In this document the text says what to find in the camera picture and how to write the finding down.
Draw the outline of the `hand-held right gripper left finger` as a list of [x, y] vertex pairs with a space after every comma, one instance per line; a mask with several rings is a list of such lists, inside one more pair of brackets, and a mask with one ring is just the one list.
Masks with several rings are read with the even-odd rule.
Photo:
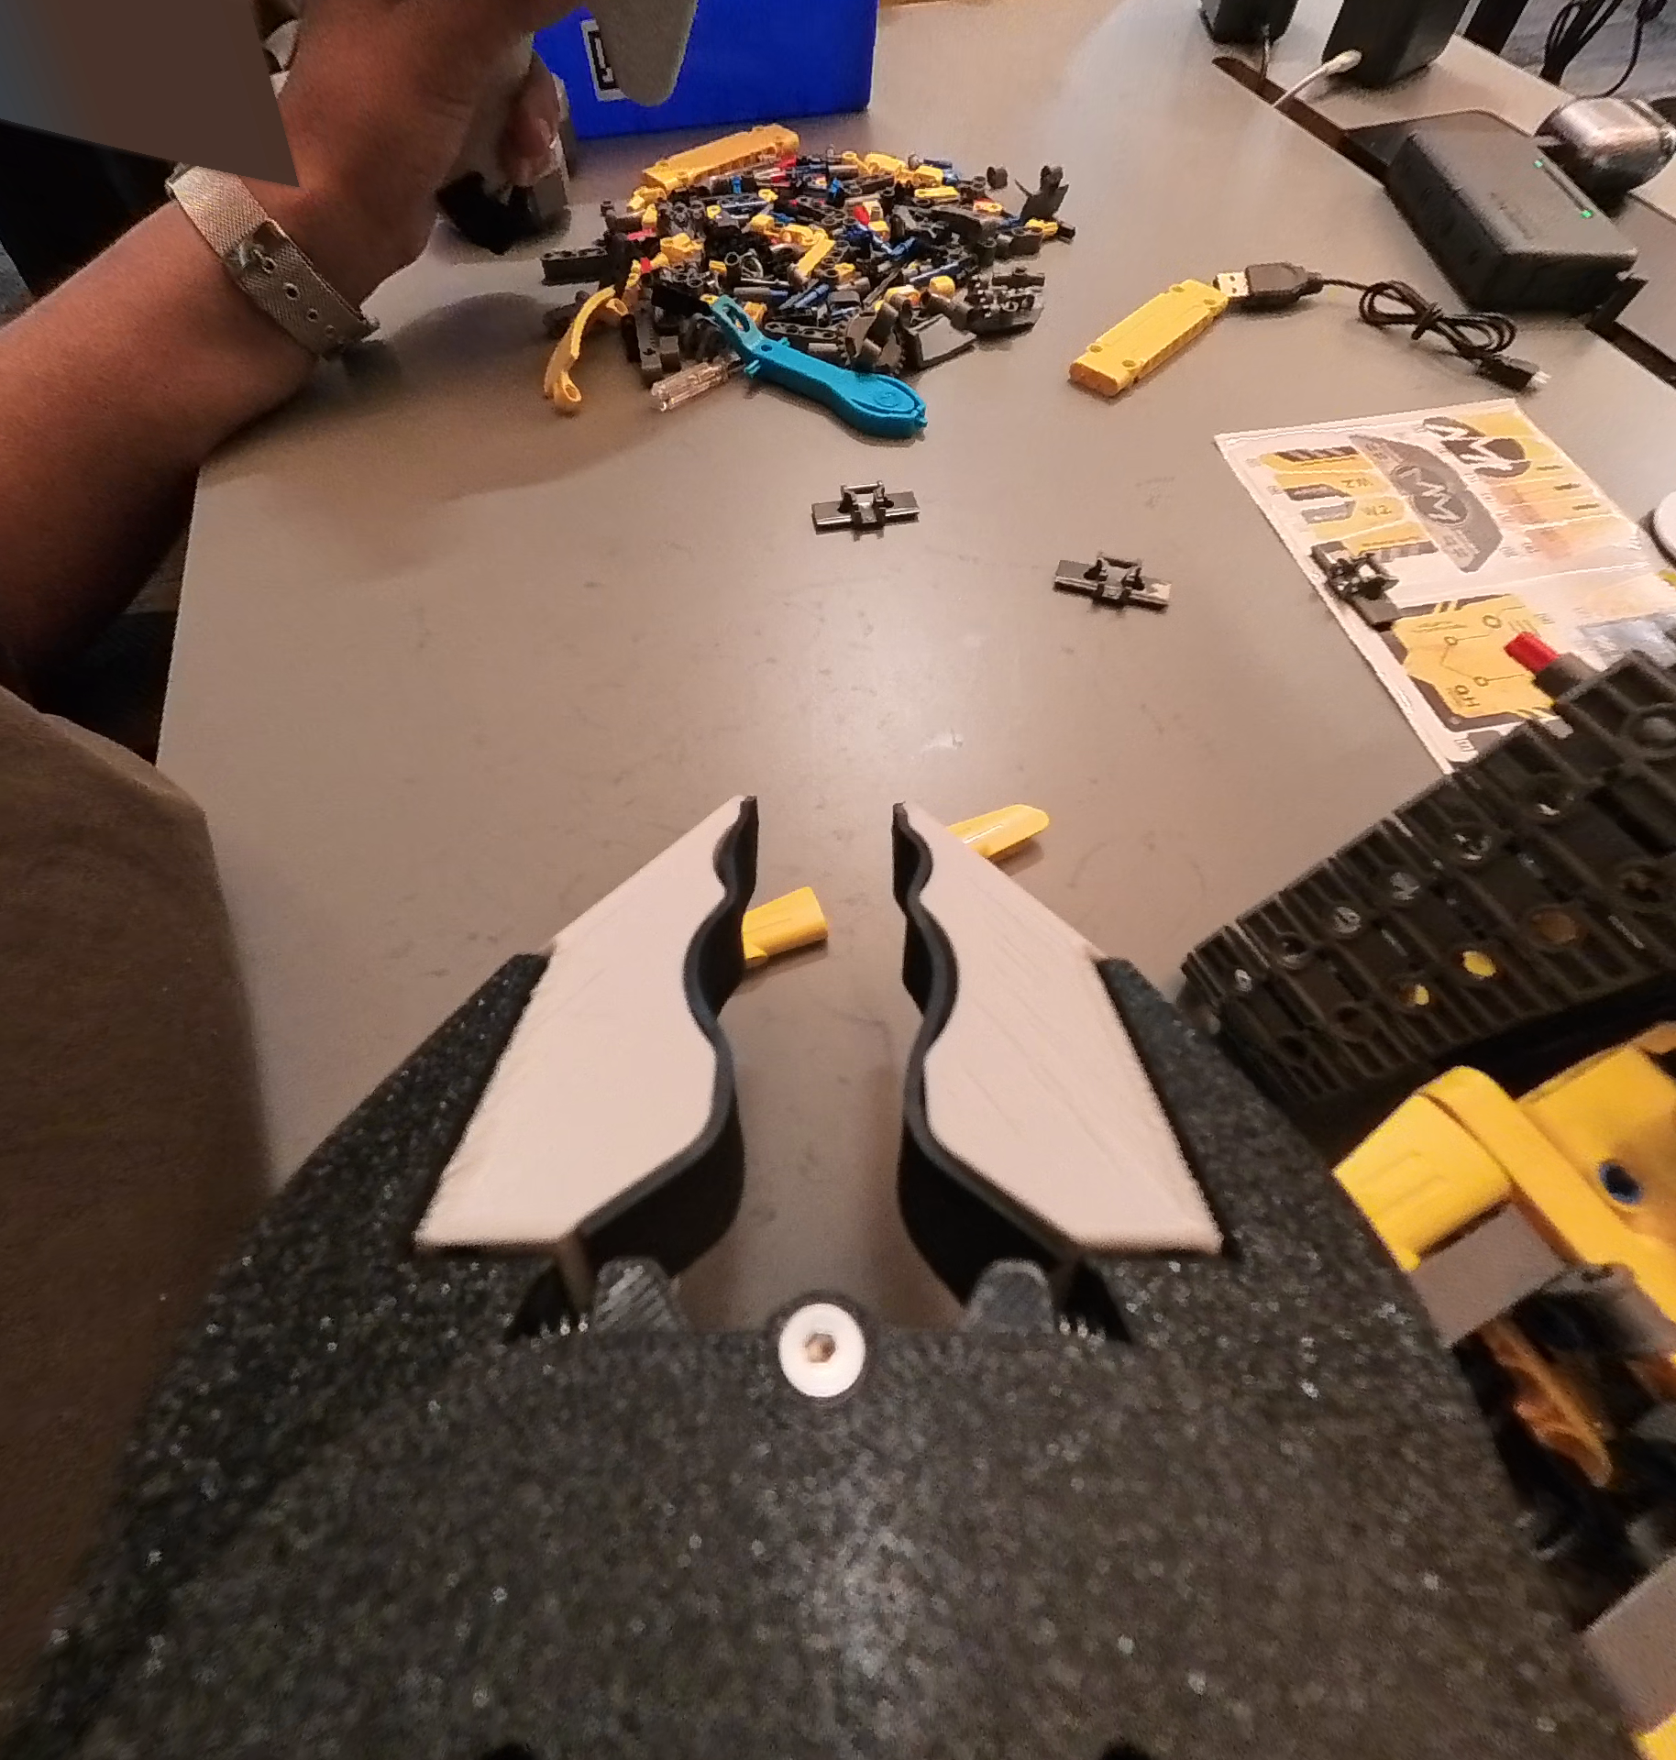
[[554, 937], [415, 1226], [421, 1256], [682, 1277], [732, 1226], [745, 1152], [720, 1011], [745, 961], [759, 806], [736, 795]]

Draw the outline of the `black toy track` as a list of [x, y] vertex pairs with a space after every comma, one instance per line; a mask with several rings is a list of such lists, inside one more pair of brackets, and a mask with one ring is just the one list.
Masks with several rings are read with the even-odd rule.
[[1676, 657], [1576, 683], [1180, 973], [1213, 1045], [1335, 1137], [1451, 1068], [1523, 1093], [1676, 1023]]

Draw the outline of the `pile of small building pieces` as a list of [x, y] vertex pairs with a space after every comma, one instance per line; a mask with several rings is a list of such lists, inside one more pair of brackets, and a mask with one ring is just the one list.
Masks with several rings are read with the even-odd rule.
[[807, 154], [793, 129], [759, 125], [655, 160], [624, 205], [603, 205], [603, 242], [546, 251], [542, 281], [580, 294], [548, 310], [546, 334], [609, 285], [646, 389], [697, 361], [730, 359], [737, 377], [704, 310], [732, 298], [774, 341], [910, 383], [1042, 318], [1047, 275], [1022, 258], [1072, 239], [1065, 200], [1061, 166], [1026, 187], [1004, 166]]

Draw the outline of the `person's left forearm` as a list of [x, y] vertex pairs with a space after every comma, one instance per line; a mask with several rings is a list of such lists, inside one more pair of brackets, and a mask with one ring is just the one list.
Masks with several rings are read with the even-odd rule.
[[168, 553], [199, 469], [318, 359], [178, 205], [0, 328], [0, 674], [34, 688]]

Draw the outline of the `yellow curved building piece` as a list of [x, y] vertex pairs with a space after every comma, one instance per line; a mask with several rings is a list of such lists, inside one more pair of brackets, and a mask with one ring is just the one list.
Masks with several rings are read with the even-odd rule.
[[619, 290], [598, 288], [573, 310], [556, 315], [556, 341], [542, 370], [542, 395], [557, 414], [580, 414], [585, 392], [575, 381], [587, 336], [600, 324], [619, 324], [629, 310]]

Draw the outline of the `person's brown shirt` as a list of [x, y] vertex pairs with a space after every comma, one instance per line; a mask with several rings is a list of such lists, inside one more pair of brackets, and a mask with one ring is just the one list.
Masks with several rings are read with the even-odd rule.
[[0, 686], [0, 1702], [263, 1195], [203, 814]]

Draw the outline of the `yellow toy vehicle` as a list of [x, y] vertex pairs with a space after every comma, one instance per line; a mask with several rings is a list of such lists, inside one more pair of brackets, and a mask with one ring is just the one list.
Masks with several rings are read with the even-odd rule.
[[1676, 1023], [1517, 1096], [1453, 1068], [1334, 1173], [1453, 1354], [1638, 1751], [1676, 1759]]

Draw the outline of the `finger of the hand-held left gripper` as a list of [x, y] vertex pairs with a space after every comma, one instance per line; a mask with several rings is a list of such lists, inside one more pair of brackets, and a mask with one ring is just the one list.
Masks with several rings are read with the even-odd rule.
[[595, 2], [615, 90], [639, 104], [670, 100], [689, 46], [697, 2]]

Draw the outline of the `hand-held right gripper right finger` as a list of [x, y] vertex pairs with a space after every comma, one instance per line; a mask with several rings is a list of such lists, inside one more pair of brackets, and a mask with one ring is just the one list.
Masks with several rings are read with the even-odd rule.
[[1223, 1228], [1107, 955], [919, 806], [894, 808], [904, 1231], [958, 1300], [1024, 1262], [1059, 1294], [1096, 1265], [1219, 1259]]

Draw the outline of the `shiny silver object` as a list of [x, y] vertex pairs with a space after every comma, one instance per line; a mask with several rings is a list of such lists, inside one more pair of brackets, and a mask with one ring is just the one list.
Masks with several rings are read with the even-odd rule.
[[1614, 208], [1676, 157], [1676, 127], [1647, 100], [1570, 98], [1533, 142], [1597, 208]]

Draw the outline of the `person's left hand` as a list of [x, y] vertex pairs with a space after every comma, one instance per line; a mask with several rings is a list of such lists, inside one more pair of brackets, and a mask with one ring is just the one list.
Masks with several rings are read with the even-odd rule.
[[548, 72], [514, 72], [551, 6], [314, 2], [301, 7], [278, 98], [296, 169], [283, 228], [362, 305], [428, 242], [436, 193], [467, 142], [509, 184], [551, 166], [561, 100]]

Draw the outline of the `yellow black sticker sheet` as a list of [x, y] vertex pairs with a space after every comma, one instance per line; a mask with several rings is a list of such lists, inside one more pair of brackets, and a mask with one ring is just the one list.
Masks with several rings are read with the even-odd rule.
[[[1673, 661], [1676, 568], [1516, 403], [1219, 434], [1217, 448], [1340, 632], [1451, 773], [1548, 698], [1504, 653], [1535, 632], [1605, 668], [1639, 649]], [[1377, 632], [1334, 601], [1313, 546], [1399, 578]]]

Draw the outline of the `black track link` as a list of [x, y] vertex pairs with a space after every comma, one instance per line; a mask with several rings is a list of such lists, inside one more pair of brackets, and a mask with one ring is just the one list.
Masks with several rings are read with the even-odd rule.
[[1334, 543], [1313, 546], [1309, 559], [1334, 601], [1354, 610], [1366, 628], [1387, 632], [1399, 622], [1399, 578], [1387, 564]]
[[1164, 614], [1174, 589], [1153, 579], [1141, 560], [1096, 553], [1092, 560], [1061, 560], [1053, 571], [1053, 592], [1087, 600], [1095, 606]]
[[848, 483], [835, 498], [813, 500], [811, 529], [819, 536], [868, 536], [917, 522], [919, 503], [910, 491], [889, 491], [882, 481]]

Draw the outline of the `yellow connector piece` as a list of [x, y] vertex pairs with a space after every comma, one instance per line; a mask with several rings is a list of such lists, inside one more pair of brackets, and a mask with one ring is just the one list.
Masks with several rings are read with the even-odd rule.
[[785, 892], [741, 916], [741, 966], [753, 973], [776, 958], [819, 949], [825, 937], [825, 913], [813, 888]]
[[949, 831], [983, 861], [1004, 861], [1047, 833], [1048, 824], [1036, 806], [1014, 802], [950, 821]]

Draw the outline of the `blue plastic bin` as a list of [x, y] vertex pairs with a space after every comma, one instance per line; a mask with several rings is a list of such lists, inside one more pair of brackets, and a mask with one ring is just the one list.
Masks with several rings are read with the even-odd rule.
[[868, 109], [877, 2], [702, 2], [660, 104], [636, 104], [595, 12], [580, 9], [537, 33], [561, 78], [580, 139], [736, 129], [749, 122], [835, 118]]

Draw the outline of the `yellow long building beam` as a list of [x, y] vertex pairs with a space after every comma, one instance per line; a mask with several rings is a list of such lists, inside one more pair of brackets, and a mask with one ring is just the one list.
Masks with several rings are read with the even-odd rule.
[[1092, 341], [1070, 364], [1068, 381], [1114, 400], [1199, 341], [1229, 310], [1212, 284], [1186, 278]]

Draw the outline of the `blue brick separator tool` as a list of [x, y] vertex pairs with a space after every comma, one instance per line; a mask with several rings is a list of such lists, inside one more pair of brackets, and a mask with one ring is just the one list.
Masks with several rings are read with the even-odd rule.
[[732, 298], [709, 298], [704, 310], [749, 381], [825, 407], [848, 428], [872, 439], [914, 439], [928, 426], [928, 407], [911, 385], [894, 377], [831, 364], [785, 341], [774, 341]]

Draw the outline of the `silver mesh wrist band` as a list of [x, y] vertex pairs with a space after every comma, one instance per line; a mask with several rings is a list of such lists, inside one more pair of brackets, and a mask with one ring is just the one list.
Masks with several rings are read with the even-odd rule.
[[178, 166], [164, 190], [246, 301], [311, 358], [336, 359], [379, 330], [321, 275], [241, 177]]

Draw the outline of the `black power adapter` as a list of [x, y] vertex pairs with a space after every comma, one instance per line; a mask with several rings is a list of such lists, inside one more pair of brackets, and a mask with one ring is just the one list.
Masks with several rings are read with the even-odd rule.
[[1632, 275], [1638, 250], [1546, 154], [1506, 122], [1414, 122], [1387, 193], [1473, 310], [1587, 315]]

